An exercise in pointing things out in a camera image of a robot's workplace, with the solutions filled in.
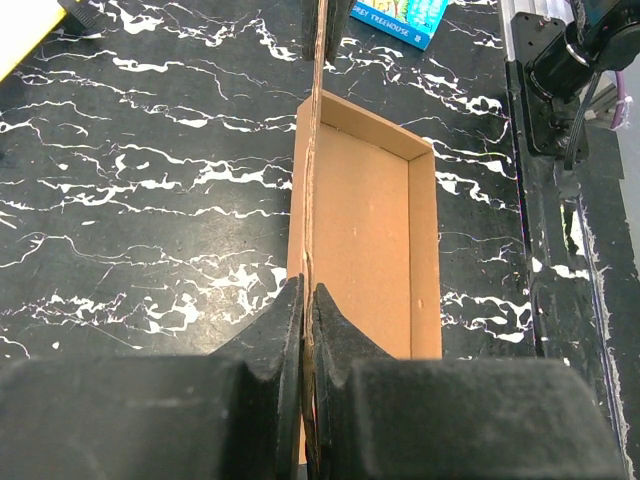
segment black marble table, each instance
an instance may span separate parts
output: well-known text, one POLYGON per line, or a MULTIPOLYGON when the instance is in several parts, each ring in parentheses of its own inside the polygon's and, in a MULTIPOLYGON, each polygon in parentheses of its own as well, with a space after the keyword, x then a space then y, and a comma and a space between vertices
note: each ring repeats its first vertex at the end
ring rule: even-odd
MULTIPOLYGON (((0 85, 4 364, 209 353, 286 277, 298 1, 92 3, 0 85)), ((497 2, 454 0, 425 53, 351 19, 325 75, 434 144, 456 358, 533 354, 503 57, 497 2)))

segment black cable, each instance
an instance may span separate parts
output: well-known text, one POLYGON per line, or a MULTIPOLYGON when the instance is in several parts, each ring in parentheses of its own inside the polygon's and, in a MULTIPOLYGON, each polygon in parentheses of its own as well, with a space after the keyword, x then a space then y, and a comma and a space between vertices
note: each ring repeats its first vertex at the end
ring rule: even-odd
POLYGON ((576 155, 578 153, 578 138, 580 137, 580 132, 582 131, 582 126, 584 125, 584 115, 585 113, 587 113, 589 105, 591 105, 591 99, 593 98, 593 94, 596 93, 596 89, 598 88, 598 84, 600 83, 601 76, 602 72, 595 72, 591 77, 591 80, 589 81, 589 88, 587 88, 587 93, 585 93, 584 99, 580 103, 578 113, 576 113, 576 118, 573 121, 573 125, 571 126, 569 143, 567 144, 567 150, 564 157, 565 170, 573 169, 573 164, 576 161, 576 155))

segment yellow object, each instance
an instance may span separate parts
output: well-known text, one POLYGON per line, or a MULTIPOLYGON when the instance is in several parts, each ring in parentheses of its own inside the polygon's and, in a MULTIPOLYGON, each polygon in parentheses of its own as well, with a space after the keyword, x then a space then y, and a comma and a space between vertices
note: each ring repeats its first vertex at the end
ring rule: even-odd
POLYGON ((65 15, 57 0, 0 0, 0 81, 65 15))

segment black clamp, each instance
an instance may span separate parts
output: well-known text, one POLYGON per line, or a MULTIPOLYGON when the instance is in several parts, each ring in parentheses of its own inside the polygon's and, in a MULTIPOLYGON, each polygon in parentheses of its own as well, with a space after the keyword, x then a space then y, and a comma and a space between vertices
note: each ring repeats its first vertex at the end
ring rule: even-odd
POLYGON ((86 0, 58 0, 58 3, 67 12, 64 27, 70 33, 80 34, 96 24, 99 12, 86 0))

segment open box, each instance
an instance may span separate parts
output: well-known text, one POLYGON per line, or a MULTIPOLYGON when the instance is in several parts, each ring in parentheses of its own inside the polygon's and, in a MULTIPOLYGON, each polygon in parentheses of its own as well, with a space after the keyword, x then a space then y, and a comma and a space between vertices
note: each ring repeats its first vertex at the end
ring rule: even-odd
MULTIPOLYGON (((322 92, 313 172, 314 281, 397 358, 440 358, 435 161, 420 137, 322 92)), ((311 98, 298 109, 288 276, 303 272, 311 98)))

